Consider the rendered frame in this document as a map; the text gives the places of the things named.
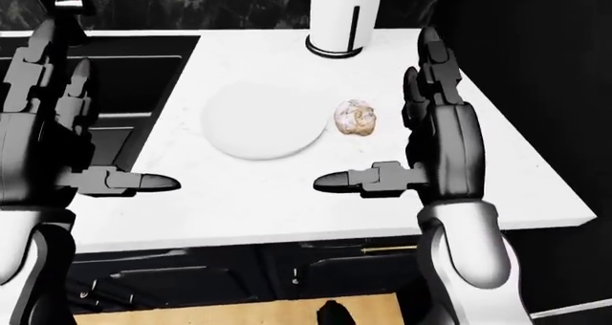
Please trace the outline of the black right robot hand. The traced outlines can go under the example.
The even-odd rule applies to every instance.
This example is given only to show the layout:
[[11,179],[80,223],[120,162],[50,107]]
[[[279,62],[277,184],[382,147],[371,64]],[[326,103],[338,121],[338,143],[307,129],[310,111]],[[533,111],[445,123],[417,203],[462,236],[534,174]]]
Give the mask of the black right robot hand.
[[485,149],[478,117],[461,98],[454,52],[435,29],[421,29],[418,65],[404,73],[404,127],[408,166],[375,162],[364,170],[323,175],[313,189],[357,193],[362,198],[398,198],[416,191],[422,204],[484,196]]

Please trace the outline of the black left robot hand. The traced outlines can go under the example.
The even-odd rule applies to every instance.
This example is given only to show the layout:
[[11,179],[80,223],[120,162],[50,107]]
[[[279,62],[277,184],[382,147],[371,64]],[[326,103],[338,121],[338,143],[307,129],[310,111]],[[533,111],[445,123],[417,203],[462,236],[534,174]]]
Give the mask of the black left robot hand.
[[15,50],[0,81],[0,206],[64,208],[77,194],[130,198],[180,189],[164,175],[92,164],[96,69],[83,57],[67,72],[68,47],[64,27],[48,18]]

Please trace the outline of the beige sugared pastry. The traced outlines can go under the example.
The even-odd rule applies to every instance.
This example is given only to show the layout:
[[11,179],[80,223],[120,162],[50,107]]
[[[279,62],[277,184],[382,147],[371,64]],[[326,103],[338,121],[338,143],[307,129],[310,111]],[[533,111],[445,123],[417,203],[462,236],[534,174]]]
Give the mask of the beige sugared pastry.
[[374,109],[364,100],[346,100],[334,112],[334,123],[343,135],[369,136],[376,122]]

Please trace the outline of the black kitchen sink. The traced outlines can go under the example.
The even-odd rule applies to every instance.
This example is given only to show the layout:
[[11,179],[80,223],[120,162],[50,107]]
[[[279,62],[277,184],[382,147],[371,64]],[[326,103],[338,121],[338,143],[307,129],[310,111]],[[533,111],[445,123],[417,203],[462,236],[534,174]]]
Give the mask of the black kitchen sink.
[[[0,38],[0,72],[29,38]],[[90,127],[94,165],[130,171],[193,52],[197,37],[92,37],[67,51],[66,71],[89,58],[98,81],[98,118]]]

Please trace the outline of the black faucet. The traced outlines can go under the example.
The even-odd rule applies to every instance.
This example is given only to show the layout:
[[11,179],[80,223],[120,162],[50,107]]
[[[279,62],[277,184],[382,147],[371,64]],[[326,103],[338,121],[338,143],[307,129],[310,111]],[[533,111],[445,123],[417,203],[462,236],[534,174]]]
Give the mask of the black faucet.
[[89,0],[55,0],[55,19],[71,47],[82,46],[88,40],[87,34],[78,23],[80,15],[90,14]]

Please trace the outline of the white round plate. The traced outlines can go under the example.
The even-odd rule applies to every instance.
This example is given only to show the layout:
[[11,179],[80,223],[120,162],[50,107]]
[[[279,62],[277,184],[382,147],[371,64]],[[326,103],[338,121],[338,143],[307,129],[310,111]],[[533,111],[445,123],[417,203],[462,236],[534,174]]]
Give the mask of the white round plate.
[[234,158],[286,158],[320,137],[330,107],[330,101],[318,91],[233,83],[212,95],[203,107],[203,136],[215,149]]

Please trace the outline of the black robot foot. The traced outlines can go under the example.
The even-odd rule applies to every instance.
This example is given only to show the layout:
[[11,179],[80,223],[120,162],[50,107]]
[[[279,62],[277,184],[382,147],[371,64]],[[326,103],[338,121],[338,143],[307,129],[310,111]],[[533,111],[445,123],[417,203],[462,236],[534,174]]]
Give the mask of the black robot foot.
[[356,321],[343,305],[328,300],[317,310],[317,325],[356,325]]

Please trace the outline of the dark base cabinet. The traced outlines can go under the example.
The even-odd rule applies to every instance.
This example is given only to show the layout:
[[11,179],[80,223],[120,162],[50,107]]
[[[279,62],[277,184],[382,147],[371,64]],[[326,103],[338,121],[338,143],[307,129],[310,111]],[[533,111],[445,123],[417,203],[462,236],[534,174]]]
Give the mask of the dark base cabinet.
[[411,316],[430,305],[415,235],[80,253],[67,279],[75,314],[393,293]]

